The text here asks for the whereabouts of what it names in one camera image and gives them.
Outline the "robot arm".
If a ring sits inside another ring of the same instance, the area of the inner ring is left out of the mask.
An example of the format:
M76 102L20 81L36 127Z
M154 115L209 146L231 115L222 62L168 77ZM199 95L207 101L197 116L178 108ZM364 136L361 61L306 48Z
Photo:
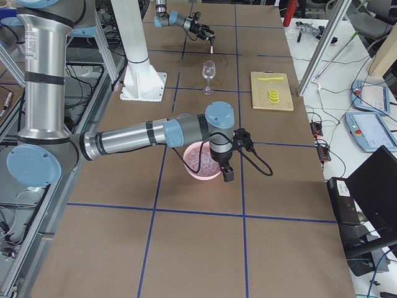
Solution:
M178 11L167 12L167 1L155 1L156 15L153 22L157 28L163 27L180 27L188 35L192 33L195 38L190 37L193 41L200 40L210 42L213 45L215 41L215 32L206 24L199 22L202 13L200 11L193 12L191 16L185 16Z
M74 29L96 30L94 1L19 1L25 29L25 124L7 156L11 176L28 187L57 182L79 163L156 145L207 142L224 180L234 178L233 108L210 104L203 114L148 121L124 129L70 134L64 128L66 40Z

